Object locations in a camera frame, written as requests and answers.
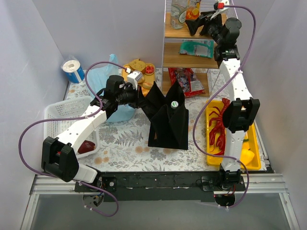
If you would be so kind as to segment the orange juice bottle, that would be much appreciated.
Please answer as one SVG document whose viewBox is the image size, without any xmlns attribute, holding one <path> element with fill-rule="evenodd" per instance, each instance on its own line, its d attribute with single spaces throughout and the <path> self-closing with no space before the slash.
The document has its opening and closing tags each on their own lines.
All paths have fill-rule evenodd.
<svg viewBox="0 0 307 230">
<path fill-rule="evenodd" d="M 196 20 L 200 14 L 201 0 L 188 0 L 186 20 Z"/>
</svg>

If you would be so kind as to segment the light blue plastic bag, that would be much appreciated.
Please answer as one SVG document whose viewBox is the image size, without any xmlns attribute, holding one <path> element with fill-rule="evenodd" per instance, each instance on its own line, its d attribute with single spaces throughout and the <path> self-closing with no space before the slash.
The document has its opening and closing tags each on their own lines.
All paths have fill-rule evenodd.
<svg viewBox="0 0 307 230">
<path fill-rule="evenodd" d="M 106 87 L 106 81 L 111 75 L 119 75 L 119 67 L 112 64 L 89 70 L 87 80 L 91 89 L 97 93 Z M 135 114 L 135 109 L 128 105 L 119 105 L 116 112 L 107 120 L 109 123 L 128 121 Z"/>
</svg>

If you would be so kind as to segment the green label water bottle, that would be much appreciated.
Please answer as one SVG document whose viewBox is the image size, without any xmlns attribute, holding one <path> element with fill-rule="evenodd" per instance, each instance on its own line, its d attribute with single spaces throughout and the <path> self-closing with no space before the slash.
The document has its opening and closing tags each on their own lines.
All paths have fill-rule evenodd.
<svg viewBox="0 0 307 230">
<path fill-rule="evenodd" d="M 178 106 L 179 106 L 179 103 L 177 101 L 172 101 L 170 106 L 171 106 L 172 109 L 177 109 Z"/>
</svg>

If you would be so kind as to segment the black fabric grocery bag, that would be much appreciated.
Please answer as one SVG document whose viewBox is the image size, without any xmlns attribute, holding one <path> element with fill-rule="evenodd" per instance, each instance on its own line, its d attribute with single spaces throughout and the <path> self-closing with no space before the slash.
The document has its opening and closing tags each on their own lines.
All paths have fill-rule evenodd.
<svg viewBox="0 0 307 230">
<path fill-rule="evenodd" d="M 189 111 L 185 107 L 185 95 L 176 81 L 163 95 L 154 83 L 145 97 L 141 108 L 150 121 L 148 146 L 165 149 L 188 149 Z M 170 104 L 177 101 L 179 106 L 172 109 Z"/>
</svg>

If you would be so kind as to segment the red snack bag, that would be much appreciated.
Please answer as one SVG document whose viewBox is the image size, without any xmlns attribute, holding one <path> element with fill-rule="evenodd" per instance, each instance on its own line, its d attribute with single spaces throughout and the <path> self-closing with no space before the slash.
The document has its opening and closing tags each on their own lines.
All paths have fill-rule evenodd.
<svg viewBox="0 0 307 230">
<path fill-rule="evenodd" d="M 168 73 L 171 84 L 177 81 L 186 98 L 206 93 L 203 84 L 191 68 L 168 68 Z"/>
</svg>

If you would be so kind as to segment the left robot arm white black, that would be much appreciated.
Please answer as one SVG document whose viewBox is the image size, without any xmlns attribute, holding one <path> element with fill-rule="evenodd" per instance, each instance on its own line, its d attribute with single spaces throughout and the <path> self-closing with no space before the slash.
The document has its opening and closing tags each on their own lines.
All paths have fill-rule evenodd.
<svg viewBox="0 0 307 230">
<path fill-rule="evenodd" d="M 101 89 L 84 112 L 84 119 L 74 122 L 55 138 L 47 137 L 42 148 L 42 169 L 65 182 L 71 180 L 92 183 L 97 170 L 79 164 L 76 153 L 85 139 L 117 111 L 119 105 L 137 107 L 142 96 L 138 82 L 143 78 L 139 71 L 133 71 L 125 80 L 111 75 L 106 87 Z"/>
</svg>

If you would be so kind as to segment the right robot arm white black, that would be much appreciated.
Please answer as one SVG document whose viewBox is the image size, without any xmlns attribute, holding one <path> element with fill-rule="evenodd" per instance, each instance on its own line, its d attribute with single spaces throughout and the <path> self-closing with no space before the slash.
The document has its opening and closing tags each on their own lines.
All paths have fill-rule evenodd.
<svg viewBox="0 0 307 230">
<path fill-rule="evenodd" d="M 214 59 L 226 80 L 230 104 L 222 114 L 222 122 L 226 129 L 225 153 L 221 155 L 222 163 L 219 171 L 212 177 L 201 178 L 201 185 L 207 191 L 218 187 L 222 190 L 232 188 L 241 180 L 241 152 L 244 137 L 253 124 L 260 107 L 258 99 L 254 99 L 247 89 L 241 71 L 244 61 L 236 45 L 242 23 L 231 17 L 225 22 L 218 11 L 200 13 L 198 19 L 187 20 L 186 24 L 192 35 L 201 27 L 200 35 L 210 36 L 217 46 L 214 49 Z"/>
</svg>

